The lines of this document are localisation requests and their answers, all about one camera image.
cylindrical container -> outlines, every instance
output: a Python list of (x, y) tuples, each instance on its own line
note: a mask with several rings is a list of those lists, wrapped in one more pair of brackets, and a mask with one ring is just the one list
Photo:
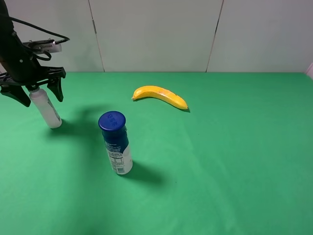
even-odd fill
[(133, 167), (125, 123), (125, 116), (118, 111), (103, 114), (98, 122), (112, 169), (119, 175), (127, 174)]
[(29, 98), (36, 105), (37, 109), (43, 116), (47, 125), (50, 128), (57, 128), (61, 126), (62, 120), (58, 115), (57, 111), (53, 107), (47, 92), (43, 89), (35, 89), (33, 91), (29, 91)]

yellow banana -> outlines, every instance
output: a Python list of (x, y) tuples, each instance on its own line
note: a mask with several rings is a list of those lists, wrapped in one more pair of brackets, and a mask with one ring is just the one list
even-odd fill
[(145, 97), (153, 97), (163, 100), (179, 109), (188, 109), (186, 102), (181, 97), (162, 87), (156, 86), (139, 87), (137, 90), (135, 90), (132, 100), (141, 99)]

white plastic bottle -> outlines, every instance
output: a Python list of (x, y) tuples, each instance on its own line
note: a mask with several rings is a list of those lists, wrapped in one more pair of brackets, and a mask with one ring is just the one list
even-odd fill
[(59, 126), (61, 126), (62, 120), (55, 108), (53, 107), (47, 95), (47, 92), (39, 88), (29, 92), (30, 100), (33, 101), (33, 103), (36, 105), (47, 125), (50, 128), (58, 128)]

blue lid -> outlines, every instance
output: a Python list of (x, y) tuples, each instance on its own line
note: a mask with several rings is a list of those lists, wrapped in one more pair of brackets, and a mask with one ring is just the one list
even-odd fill
[(103, 114), (99, 121), (99, 127), (103, 131), (118, 131), (125, 126), (126, 118), (118, 111), (109, 111)]

can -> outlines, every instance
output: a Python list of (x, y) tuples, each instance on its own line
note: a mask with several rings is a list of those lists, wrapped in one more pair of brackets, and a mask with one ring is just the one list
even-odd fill
[(116, 174), (127, 174), (133, 167), (133, 161), (125, 116), (118, 111), (109, 111), (100, 117), (98, 124), (102, 130), (112, 169)]

